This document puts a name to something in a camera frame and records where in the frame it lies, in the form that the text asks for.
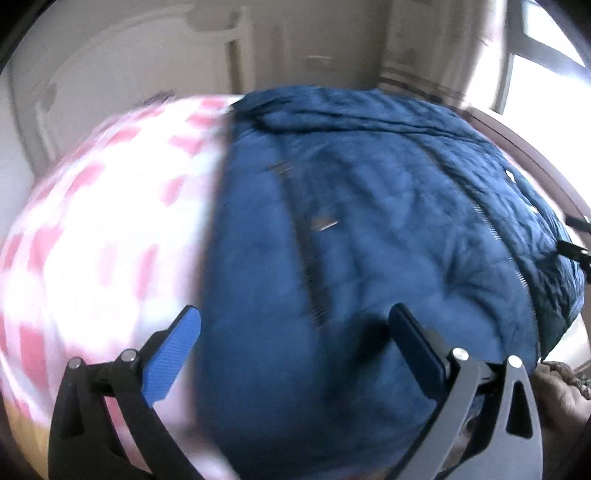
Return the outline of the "person's hand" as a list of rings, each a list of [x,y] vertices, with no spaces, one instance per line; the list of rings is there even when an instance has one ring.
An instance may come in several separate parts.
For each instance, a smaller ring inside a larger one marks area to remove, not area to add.
[[[552,427],[561,433],[580,433],[590,418],[590,400],[581,388],[569,384],[561,371],[548,363],[541,363],[531,377],[539,409]]]

